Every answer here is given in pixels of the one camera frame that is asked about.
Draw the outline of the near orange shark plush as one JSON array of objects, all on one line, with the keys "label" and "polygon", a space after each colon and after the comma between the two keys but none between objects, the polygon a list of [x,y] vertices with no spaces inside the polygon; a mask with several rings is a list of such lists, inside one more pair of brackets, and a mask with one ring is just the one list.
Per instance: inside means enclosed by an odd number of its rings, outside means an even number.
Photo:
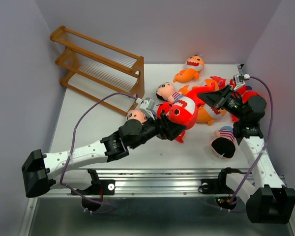
[{"label": "near orange shark plush", "polygon": [[213,125],[216,120],[221,119],[227,111],[223,108],[220,110],[214,109],[207,104],[204,104],[198,109],[197,123],[206,123],[207,125]]}]

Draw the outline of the aluminium mounting rail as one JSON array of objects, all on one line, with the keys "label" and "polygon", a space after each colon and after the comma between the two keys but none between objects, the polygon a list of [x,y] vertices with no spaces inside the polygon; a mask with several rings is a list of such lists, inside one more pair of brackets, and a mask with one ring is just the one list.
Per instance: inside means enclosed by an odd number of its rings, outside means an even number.
[{"label": "aluminium mounting rail", "polygon": [[101,182],[112,180],[115,188],[107,198],[227,196],[228,191],[213,190],[220,169],[112,170],[96,171]]}]

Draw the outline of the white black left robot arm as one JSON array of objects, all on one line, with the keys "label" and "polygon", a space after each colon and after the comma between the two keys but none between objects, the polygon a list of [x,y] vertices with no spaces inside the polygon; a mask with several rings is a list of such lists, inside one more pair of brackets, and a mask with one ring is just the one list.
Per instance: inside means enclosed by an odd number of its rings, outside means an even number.
[{"label": "white black left robot arm", "polygon": [[144,123],[130,119],[113,134],[84,147],[57,153],[34,150],[21,167],[26,197],[46,194],[60,183],[56,178],[68,171],[120,160],[129,155],[130,149],[154,137],[172,141],[185,129],[185,125],[170,121],[166,115]]}]

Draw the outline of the boy doll near shelf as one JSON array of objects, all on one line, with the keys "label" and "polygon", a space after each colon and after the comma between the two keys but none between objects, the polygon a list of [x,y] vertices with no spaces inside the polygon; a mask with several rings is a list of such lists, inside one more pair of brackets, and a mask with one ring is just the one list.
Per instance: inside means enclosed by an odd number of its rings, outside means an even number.
[{"label": "boy doll near shelf", "polygon": [[136,119],[140,123],[144,123],[147,120],[147,117],[142,111],[135,109],[135,110],[128,111],[126,115],[126,120],[130,120],[130,119]]}]

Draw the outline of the orange shark plush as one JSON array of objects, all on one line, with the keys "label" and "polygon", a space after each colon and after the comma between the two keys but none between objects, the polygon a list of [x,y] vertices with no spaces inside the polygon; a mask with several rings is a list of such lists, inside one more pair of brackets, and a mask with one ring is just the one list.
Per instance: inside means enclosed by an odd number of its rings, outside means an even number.
[{"label": "orange shark plush", "polygon": [[195,91],[197,93],[206,93],[206,92],[214,92],[218,91],[219,86],[218,83],[213,79],[205,79],[199,86],[193,86],[189,88],[189,85],[185,85],[180,88],[178,91],[182,93],[182,95],[188,94],[190,91]]},{"label": "orange shark plush", "polygon": [[173,82],[186,83],[197,80],[204,67],[205,63],[201,56],[191,56],[186,60],[185,68],[174,76]]},{"label": "orange shark plush", "polygon": [[207,125],[213,125],[216,120],[221,119],[227,111],[223,108],[220,110],[214,109],[207,104],[204,104],[198,109],[197,123],[206,123]]}]

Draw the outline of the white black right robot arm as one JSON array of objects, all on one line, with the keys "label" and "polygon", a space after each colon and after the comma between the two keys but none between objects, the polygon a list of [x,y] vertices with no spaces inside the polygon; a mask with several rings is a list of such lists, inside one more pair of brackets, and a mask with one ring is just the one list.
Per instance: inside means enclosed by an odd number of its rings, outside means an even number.
[{"label": "white black right robot arm", "polygon": [[224,168],[216,179],[202,179],[204,194],[231,194],[245,204],[252,223],[287,224],[295,206],[295,190],[277,175],[267,152],[267,142],[259,121],[265,115],[266,101],[252,95],[246,101],[233,95],[232,88],[197,95],[212,108],[223,108],[238,121],[234,136],[250,166],[247,172]]}]

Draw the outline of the brown wooden toy shelf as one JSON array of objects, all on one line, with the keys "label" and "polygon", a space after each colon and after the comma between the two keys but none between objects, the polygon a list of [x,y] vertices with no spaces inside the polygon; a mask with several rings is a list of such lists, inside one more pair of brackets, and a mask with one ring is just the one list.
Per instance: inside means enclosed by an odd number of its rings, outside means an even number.
[{"label": "brown wooden toy shelf", "polygon": [[55,60],[66,74],[60,84],[93,101],[113,92],[135,98],[145,94],[144,58],[65,26],[50,34],[63,47]]}]

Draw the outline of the boy doll centre table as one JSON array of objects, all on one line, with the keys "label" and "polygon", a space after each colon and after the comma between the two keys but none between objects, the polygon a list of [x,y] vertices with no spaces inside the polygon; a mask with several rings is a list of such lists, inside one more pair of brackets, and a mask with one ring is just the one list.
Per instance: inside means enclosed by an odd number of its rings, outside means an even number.
[{"label": "boy doll centre table", "polygon": [[160,100],[175,103],[182,97],[182,92],[176,91],[172,83],[164,82],[157,88],[156,96]]}]

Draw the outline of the far orange shark plush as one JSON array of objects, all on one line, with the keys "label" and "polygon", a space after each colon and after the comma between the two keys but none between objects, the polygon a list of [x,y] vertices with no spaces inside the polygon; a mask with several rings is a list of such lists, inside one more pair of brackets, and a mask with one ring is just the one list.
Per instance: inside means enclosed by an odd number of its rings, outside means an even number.
[{"label": "far orange shark plush", "polygon": [[186,83],[197,80],[204,67],[205,63],[201,56],[191,56],[186,60],[185,68],[174,76],[173,82]]}]

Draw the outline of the middle orange shark plush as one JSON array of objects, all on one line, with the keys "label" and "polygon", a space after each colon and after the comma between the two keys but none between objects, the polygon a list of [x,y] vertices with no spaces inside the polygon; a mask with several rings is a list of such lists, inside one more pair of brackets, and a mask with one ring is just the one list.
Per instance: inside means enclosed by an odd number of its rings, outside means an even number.
[{"label": "middle orange shark plush", "polygon": [[188,94],[190,91],[195,91],[197,93],[206,93],[206,92],[214,92],[218,91],[219,86],[218,83],[213,79],[205,79],[199,86],[193,86],[189,88],[189,85],[185,85],[180,88],[178,91],[182,93],[182,95]]}]

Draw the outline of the boy doll black hair front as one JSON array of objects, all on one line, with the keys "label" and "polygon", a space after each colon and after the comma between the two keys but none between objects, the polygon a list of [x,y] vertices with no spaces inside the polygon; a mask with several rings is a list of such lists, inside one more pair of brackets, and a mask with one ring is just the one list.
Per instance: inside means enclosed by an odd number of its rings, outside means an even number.
[{"label": "boy doll black hair front", "polygon": [[236,151],[236,139],[231,126],[223,126],[214,132],[214,139],[210,141],[212,151],[219,159],[233,158]]}]

